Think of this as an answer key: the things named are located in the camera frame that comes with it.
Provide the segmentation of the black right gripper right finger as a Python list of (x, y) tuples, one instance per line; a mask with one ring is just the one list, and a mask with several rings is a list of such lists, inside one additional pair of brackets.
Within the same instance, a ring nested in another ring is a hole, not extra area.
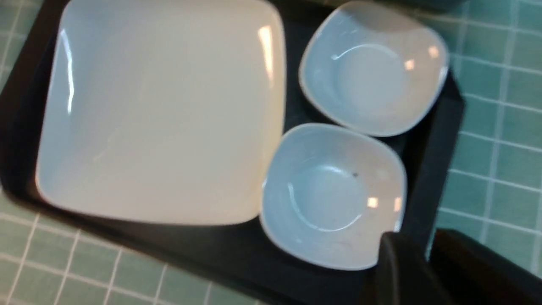
[(429, 264), (458, 305), (540, 305), (542, 282), (458, 230), (438, 229)]

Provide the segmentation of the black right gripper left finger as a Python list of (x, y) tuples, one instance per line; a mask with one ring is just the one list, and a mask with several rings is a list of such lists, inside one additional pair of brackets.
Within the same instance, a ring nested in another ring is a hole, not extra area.
[(361, 305), (452, 305), (451, 295), (405, 234), (381, 236), (378, 262), (361, 292)]

